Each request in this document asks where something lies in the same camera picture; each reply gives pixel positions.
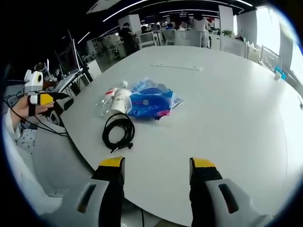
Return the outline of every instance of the white cabinet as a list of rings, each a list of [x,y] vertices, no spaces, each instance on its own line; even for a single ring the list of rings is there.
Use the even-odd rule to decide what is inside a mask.
[[[220,50],[220,36],[209,34],[210,37],[210,48],[214,50]]]

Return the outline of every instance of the coiled black cable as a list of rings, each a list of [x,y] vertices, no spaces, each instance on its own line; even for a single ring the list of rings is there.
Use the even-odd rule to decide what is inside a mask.
[[[125,118],[119,118],[114,121],[112,121],[110,124],[107,125],[109,120],[115,116],[122,115]],[[124,136],[123,138],[117,142],[117,143],[112,143],[109,141],[109,133],[114,127],[120,127],[124,129]],[[133,147],[133,143],[131,142],[134,138],[134,124],[131,121],[131,119],[124,113],[116,113],[112,115],[105,123],[104,130],[102,133],[102,140],[104,141],[105,145],[111,149],[111,153],[116,152],[118,149],[126,148],[128,147],[129,149]]]

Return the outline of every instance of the wire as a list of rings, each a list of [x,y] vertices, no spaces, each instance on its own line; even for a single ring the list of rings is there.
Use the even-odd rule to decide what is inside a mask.
[[[78,76],[78,80],[77,80],[77,84],[78,84],[79,90],[80,90],[81,75],[82,75],[82,74],[80,73],[80,75]]]
[[[43,130],[50,131],[50,132],[52,132],[52,133],[58,134],[58,135],[60,135],[60,136],[68,137],[67,135],[62,135],[62,133],[58,133],[58,132],[56,132],[55,130],[49,130],[49,129],[40,127],[39,125],[36,125],[36,124],[34,124],[34,123],[28,121],[27,119],[25,119],[24,117],[21,117],[18,113],[16,113],[16,112],[13,110],[13,108],[8,104],[8,102],[7,102],[6,100],[4,100],[4,102],[5,102],[6,105],[12,110],[12,112],[14,112],[15,115],[17,115],[17,116],[18,116],[19,118],[21,118],[22,120],[24,120],[24,121],[30,123],[31,125],[36,126],[36,127],[40,128],[40,129],[43,129]]]
[[[145,227],[145,221],[144,221],[144,213],[143,213],[143,209],[141,209],[141,216],[142,216],[142,227]]]
[[[125,118],[120,118],[120,119],[116,119],[114,121],[112,121],[109,125],[107,125],[108,121],[118,115],[122,115]],[[123,138],[117,142],[117,143],[112,143],[109,141],[109,133],[110,131],[114,128],[114,127],[120,127],[122,129],[124,129],[124,136]],[[131,121],[131,119],[124,113],[116,113],[114,115],[112,115],[105,123],[104,126],[104,130],[102,133],[102,140],[104,141],[105,145],[111,149],[111,153],[115,153],[118,149],[122,149],[122,148],[126,148],[128,147],[129,149],[132,148],[133,143],[131,143],[131,141],[134,138],[134,124]]]
[[[45,127],[47,127],[48,129],[52,130],[54,133],[56,134],[67,134],[67,132],[57,132],[54,129],[52,129],[51,127],[47,126],[46,124],[42,123],[39,118],[37,118],[37,116],[34,116],[42,125],[44,125]]]
[[[70,88],[70,87],[66,87],[65,90],[66,90],[67,95],[68,95],[71,99],[74,99],[74,98],[72,97],[72,94],[71,94],[71,88]]]

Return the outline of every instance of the white bottle cap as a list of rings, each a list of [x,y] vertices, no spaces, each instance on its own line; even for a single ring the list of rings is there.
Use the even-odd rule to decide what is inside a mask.
[[[123,80],[122,83],[121,83],[121,85],[122,85],[122,88],[127,88],[128,82],[125,81],[125,80]]]

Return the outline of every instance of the white wall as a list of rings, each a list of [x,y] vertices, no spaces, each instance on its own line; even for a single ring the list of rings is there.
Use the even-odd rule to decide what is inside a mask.
[[[220,28],[220,19],[218,19],[218,18],[214,19],[214,27],[215,28]]]
[[[91,40],[88,40],[86,42],[86,44],[87,44],[89,53],[91,53],[91,54],[97,54],[97,50],[95,49],[95,46],[94,46],[94,44],[93,44],[93,42]]]
[[[233,31],[233,13],[232,8],[226,6],[219,6],[220,14],[220,30]]]
[[[293,57],[293,41],[289,39],[282,30],[280,31],[279,59],[282,60],[282,68],[289,70]]]
[[[119,23],[120,29],[123,28],[123,24],[124,24],[124,23],[128,23],[128,24],[129,24],[129,28],[131,29],[131,31],[133,30],[133,29],[132,29],[131,20],[130,20],[129,16],[126,16],[126,17],[124,17],[124,18],[119,19],[119,20],[118,20],[118,23]]]
[[[133,33],[141,32],[141,21],[138,14],[129,15]]]
[[[118,20],[120,29],[123,28],[124,23],[129,23],[129,28],[133,33],[141,32],[141,22],[138,14],[128,15]]]
[[[237,15],[238,35],[246,37],[250,43],[257,44],[257,15],[256,11]]]

